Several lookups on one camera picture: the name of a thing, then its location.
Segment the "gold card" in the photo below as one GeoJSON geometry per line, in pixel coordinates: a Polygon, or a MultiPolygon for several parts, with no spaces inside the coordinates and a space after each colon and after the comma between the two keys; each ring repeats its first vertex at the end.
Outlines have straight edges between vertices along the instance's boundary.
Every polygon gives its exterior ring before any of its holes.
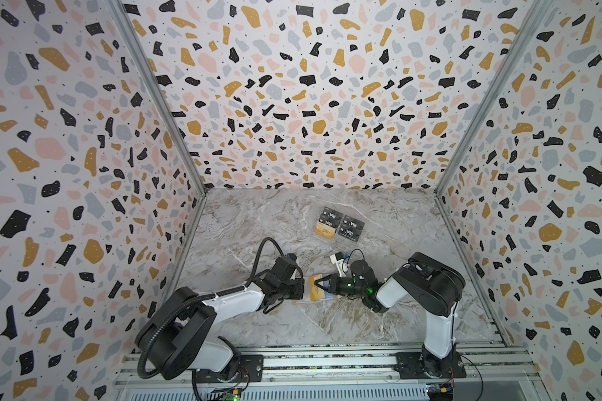
{"type": "Polygon", "coordinates": [[[318,222],[315,225],[314,233],[324,239],[329,241],[334,240],[334,235],[336,234],[336,229],[334,227],[325,225],[324,223],[318,222]]]}
{"type": "Polygon", "coordinates": [[[309,300],[311,302],[334,301],[334,295],[324,290],[323,274],[317,274],[309,278],[309,300]]]}

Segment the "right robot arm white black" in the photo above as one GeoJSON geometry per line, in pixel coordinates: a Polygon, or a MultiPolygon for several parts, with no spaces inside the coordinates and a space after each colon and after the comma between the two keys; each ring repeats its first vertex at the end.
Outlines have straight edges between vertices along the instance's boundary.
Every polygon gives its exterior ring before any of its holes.
{"type": "Polygon", "coordinates": [[[396,354],[402,379],[464,379],[456,349],[454,320],[465,279],[456,270],[416,252],[388,279],[379,281],[365,260],[347,262],[349,274],[317,278],[313,286],[326,293],[361,300],[372,312],[384,313],[410,296],[426,311],[426,336],[420,352],[396,354]]]}

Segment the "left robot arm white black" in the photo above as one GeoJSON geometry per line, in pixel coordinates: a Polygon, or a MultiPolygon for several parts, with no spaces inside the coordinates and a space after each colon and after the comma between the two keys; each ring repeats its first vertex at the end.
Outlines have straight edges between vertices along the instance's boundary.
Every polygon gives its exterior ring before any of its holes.
{"type": "Polygon", "coordinates": [[[177,289],[140,330],[136,372],[141,379],[160,375],[175,379],[188,369],[202,370],[228,382],[241,369],[241,352],[212,329],[247,313],[268,314],[287,300],[304,295],[303,272],[294,254],[278,257],[272,268],[259,272],[247,286],[200,295],[189,287],[177,289]]]}

